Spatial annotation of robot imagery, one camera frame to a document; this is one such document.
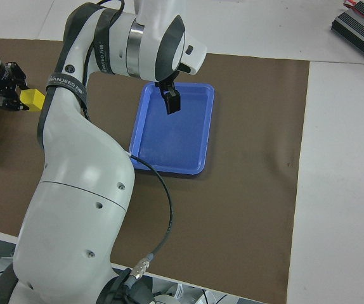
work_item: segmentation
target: black seam line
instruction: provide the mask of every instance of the black seam line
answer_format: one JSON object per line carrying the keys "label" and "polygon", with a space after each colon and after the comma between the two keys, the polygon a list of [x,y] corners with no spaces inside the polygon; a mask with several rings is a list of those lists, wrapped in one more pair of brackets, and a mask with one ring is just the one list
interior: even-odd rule
{"label": "black seam line", "polygon": [[108,200],[108,201],[111,201],[112,203],[116,204],[117,206],[119,206],[120,208],[122,208],[124,210],[124,212],[127,212],[126,209],[124,209],[124,207],[122,205],[119,205],[118,203],[116,203],[115,201],[112,201],[111,199],[108,199],[100,194],[97,194],[97,193],[94,193],[92,191],[89,191],[89,190],[85,190],[83,188],[80,188],[80,187],[75,187],[75,186],[71,186],[71,185],[68,185],[68,184],[64,184],[62,182],[48,182],[50,184],[58,184],[58,185],[64,185],[64,186],[68,186],[68,187],[72,187],[72,188],[76,188],[76,189],[79,189],[79,190],[83,190],[83,191],[86,191],[86,192],[89,192],[91,194],[94,194],[94,195],[97,195],[97,196],[100,196],[101,198],[104,198],[105,200]]}

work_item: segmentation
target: cable connector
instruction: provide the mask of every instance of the cable connector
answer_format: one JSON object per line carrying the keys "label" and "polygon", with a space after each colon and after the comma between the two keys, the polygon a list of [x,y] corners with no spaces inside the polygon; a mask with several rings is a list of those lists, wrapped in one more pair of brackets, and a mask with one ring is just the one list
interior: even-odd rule
{"label": "cable connector", "polygon": [[131,271],[127,281],[124,283],[125,286],[130,290],[135,282],[140,280],[146,270],[150,266],[150,262],[153,259],[153,254],[149,253],[145,258],[141,259],[137,265],[134,266],[133,270]]}

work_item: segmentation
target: black strap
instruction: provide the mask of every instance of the black strap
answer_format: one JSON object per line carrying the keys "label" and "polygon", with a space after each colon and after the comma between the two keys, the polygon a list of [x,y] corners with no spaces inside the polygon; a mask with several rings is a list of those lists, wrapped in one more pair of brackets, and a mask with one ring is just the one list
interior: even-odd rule
{"label": "black strap", "polygon": [[47,89],[49,87],[63,87],[70,90],[79,100],[81,108],[88,108],[86,88],[82,82],[77,80],[75,77],[64,73],[52,73],[47,81]]}
{"label": "black strap", "polygon": [[109,30],[110,22],[118,11],[107,8],[100,15],[96,29],[94,30],[93,48],[94,56],[100,71],[113,73],[110,66]]}

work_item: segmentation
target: blue plastic tray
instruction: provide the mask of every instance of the blue plastic tray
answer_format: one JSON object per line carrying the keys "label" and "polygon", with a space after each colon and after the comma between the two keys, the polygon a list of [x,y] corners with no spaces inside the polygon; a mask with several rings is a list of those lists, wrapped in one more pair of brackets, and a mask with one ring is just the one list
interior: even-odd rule
{"label": "blue plastic tray", "polygon": [[[209,84],[175,86],[181,110],[170,115],[154,83],[143,88],[129,152],[161,172],[198,174],[205,166],[214,89]],[[134,160],[133,165],[148,170]]]}

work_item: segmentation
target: silver band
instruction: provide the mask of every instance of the silver band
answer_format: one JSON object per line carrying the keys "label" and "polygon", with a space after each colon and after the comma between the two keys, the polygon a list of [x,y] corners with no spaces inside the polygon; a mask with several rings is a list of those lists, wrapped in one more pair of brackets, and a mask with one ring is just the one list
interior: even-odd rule
{"label": "silver band", "polygon": [[143,37],[144,26],[135,20],[131,25],[129,39],[127,41],[126,64],[127,72],[132,77],[140,77],[139,56],[141,38]]}

